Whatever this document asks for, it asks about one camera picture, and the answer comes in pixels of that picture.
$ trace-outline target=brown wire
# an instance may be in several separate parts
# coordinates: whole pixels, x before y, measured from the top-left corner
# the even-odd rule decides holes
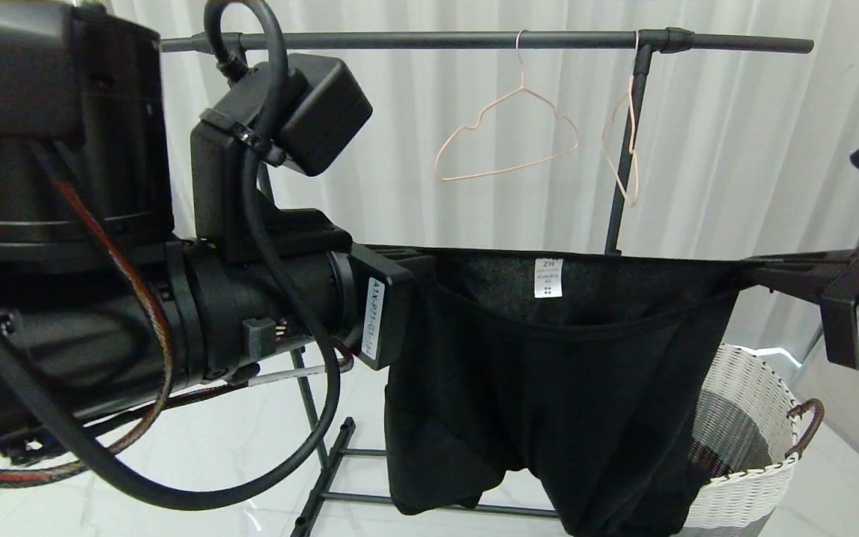
[[[163,352],[164,375],[161,381],[161,389],[158,392],[154,404],[148,410],[147,414],[141,418],[141,421],[134,425],[128,433],[117,439],[115,443],[108,447],[108,450],[113,454],[122,452],[128,448],[137,439],[141,438],[151,425],[156,421],[158,415],[164,410],[168,397],[171,394],[171,388],[174,384],[174,341],[172,339],[170,327],[168,326],[167,316],[164,313],[163,306],[157,300],[148,284],[139,272],[130,264],[125,254],[117,248],[115,242],[110,238],[108,232],[102,227],[100,221],[92,214],[92,211],[86,207],[84,201],[75,189],[74,184],[59,177],[53,177],[55,186],[61,192],[62,196],[71,205],[72,210],[78,214],[78,218],[88,227],[89,233],[93,235],[102,244],[109,258],[121,272],[129,286],[132,288],[134,296],[140,303],[141,308],[147,313],[149,321],[154,331],[154,336],[157,337],[160,343],[161,351]],[[88,470],[88,466],[84,462],[74,461],[67,462],[65,465],[52,466],[50,468],[42,468],[37,470],[16,470],[0,468],[0,486],[38,486],[46,483],[54,483],[58,480],[71,478]]]

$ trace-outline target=robotic arm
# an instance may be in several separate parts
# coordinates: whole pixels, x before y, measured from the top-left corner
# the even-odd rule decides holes
[[[172,235],[158,35],[100,7],[0,3],[0,453],[14,465],[68,448],[85,462],[74,472],[91,468],[144,502],[227,506],[310,455],[351,354],[374,369],[399,357],[432,256],[354,244],[320,211],[280,210],[263,173],[263,163],[322,173],[371,105],[347,65],[286,55],[266,4],[242,3],[262,22],[270,60],[248,67],[228,50],[227,3],[207,3],[205,31],[231,88],[191,133],[194,241]],[[755,261],[751,281],[820,304],[829,359],[859,368],[859,248]],[[327,370],[320,422],[253,482],[168,489],[95,442],[147,408],[139,427],[168,404],[256,381],[260,360],[312,341]],[[227,384],[168,401],[215,380]],[[29,472],[0,471],[0,486],[61,479]]]

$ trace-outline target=white curtain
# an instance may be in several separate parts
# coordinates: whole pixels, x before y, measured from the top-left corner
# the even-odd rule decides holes
[[[638,256],[737,259],[852,248],[859,242],[859,1],[583,2],[523,0],[271,1],[286,31],[635,30],[815,40],[807,55],[657,54],[638,131],[642,193],[620,247]],[[115,0],[116,14],[163,37],[201,31],[204,0]],[[259,31],[241,6],[226,31]],[[344,58],[372,119],[323,176],[273,177],[282,207],[319,207],[358,242],[600,252],[614,183],[600,133],[623,94],[632,51],[523,51],[531,88],[582,132],[576,153],[544,166],[441,183],[436,151],[449,133],[518,85],[512,51],[324,51]],[[257,61],[258,52],[251,52]],[[163,59],[174,197],[192,231],[188,133],[226,85],[214,59]],[[617,157],[624,109],[605,146]],[[511,166],[572,143],[532,99],[508,101],[444,155],[444,172]],[[762,289],[744,293],[727,340],[784,347],[814,342],[814,305]]]

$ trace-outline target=black cable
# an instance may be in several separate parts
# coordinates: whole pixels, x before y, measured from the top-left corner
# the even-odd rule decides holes
[[[273,11],[266,4],[254,0],[243,0],[243,4],[246,4],[258,16],[260,24],[265,30],[267,48],[271,55],[270,65],[276,74],[275,81],[268,88],[268,101],[257,120],[258,133],[269,137],[273,133],[277,120],[277,97],[280,95],[280,89],[283,88],[283,83],[286,80],[286,50],[284,50],[283,33],[280,31],[280,25],[277,24]],[[211,13],[215,12],[219,14],[221,10],[214,10],[212,7]],[[273,470],[255,480],[243,483],[243,485],[234,486],[231,489],[211,490],[211,492],[188,492],[188,490],[172,489],[139,475],[116,459],[95,438],[85,432],[78,420],[69,414],[51,393],[48,393],[48,390],[13,343],[0,333],[0,377],[6,381],[7,386],[35,415],[35,418],[38,418],[41,424],[65,448],[68,448],[82,462],[85,462],[93,472],[106,480],[109,485],[135,497],[137,500],[142,500],[144,503],[167,507],[167,509],[205,510],[231,506],[231,504],[242,502],[249,497],[257,496],[277,485],[300,467],[303,461],[306,461],[317,444],[323,441],[324,434],[332,424],[336,414],[337,402],[340,398],[339,361],[323,323],[307,306],[300,290],[297,289],[293,279],[286,272],[283,261],[280,261],[279,256],[277,256],[269,235],[262,227],[256,197],[258,163],[258,157],[252,151],[246,152],[245,166],[243,166],[242,171],[242,200],[245,202],[248,227],[277,285],[289,296],[295,312],[303,319],[311,336],[317,339],[321,353],[324,355],[324,366],[327,367],[327,398],[325,398],[324,411],[321,413],[320,421],[314,426],[313,431],[310,432],[306,441],[297,451],[291,454],[289,458],[284,459]]]

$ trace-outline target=white marble floor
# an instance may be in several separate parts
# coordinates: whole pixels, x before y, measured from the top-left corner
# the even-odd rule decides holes
[[[276,359],[282,367],[287,361]],[[383,445],[385,381],[384,373],[364,367],[345,378],[339,415],[341,420],[353,415],[358,422],[353,442],[358,448]],[[314,388],[323,394],[320,382],[315,381]],[[296,386],[280,383],[226,395],[198,408],[169,411],[123,458],[171,486],[198,490],[231,486],[266,471],[295,448],[307,431],[299,404]],[[0,490],[0,537],[286,536],[317,471],[316,462],[308,462],[280,486],[249,502],[196,513],[144,506],[91,475],[43,489]],[[333,488],[385,494],[385,466],[374,459],[349,459]],[[484,500],[549,506],[538,482],[527,473],[508,476]],[[551,520],[447,511],[403,517],[387,506],[328,503],[313,535],[562,537],[565,533]],[[790,492],[763,535],[859,537],[859,456],[835,432],[822,428],[811,443]]]

